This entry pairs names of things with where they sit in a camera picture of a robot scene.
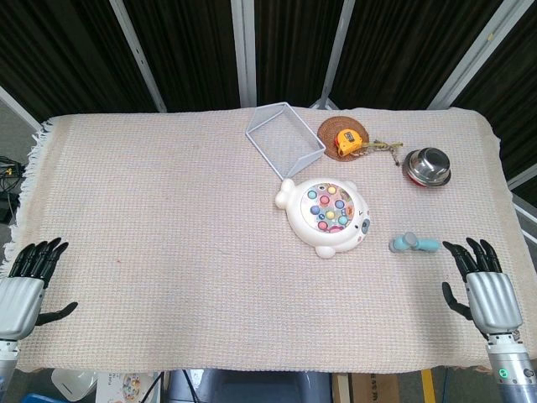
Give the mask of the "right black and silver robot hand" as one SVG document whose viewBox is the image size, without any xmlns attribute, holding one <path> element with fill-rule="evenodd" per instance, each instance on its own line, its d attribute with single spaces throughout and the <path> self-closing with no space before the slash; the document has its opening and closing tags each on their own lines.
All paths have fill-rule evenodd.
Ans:
<svg viewBox="0 0 537 403">
<path fill-rule="evenodd" d="M 467 293 L 468 303 L 460 303 L 451 285 L 441 284 L 448 307 L 474 323 L 485 339 L 511 334 L 523 324 L 519 303 L 509 277 L 504 274 L 494 247 L 486 240 L 467 239 L 472 251 L 444 241 L 451 253 Z"/>
</svg>

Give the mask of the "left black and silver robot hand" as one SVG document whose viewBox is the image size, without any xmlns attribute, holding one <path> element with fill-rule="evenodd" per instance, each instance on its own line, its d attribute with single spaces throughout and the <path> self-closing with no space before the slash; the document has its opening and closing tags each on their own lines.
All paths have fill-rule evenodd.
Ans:
<svg viewBox="0 0 537 403">
<path fill-rule="evenodd" d="M 42 312 L 41 306 L 60 256 L 69 244 L 61 238 L 31 243 L 14 260 L 1 279 L 1 339 L 17 342 L 36 328 L 68 317 L 73 301 L 58 311 Z"/>
</svg>

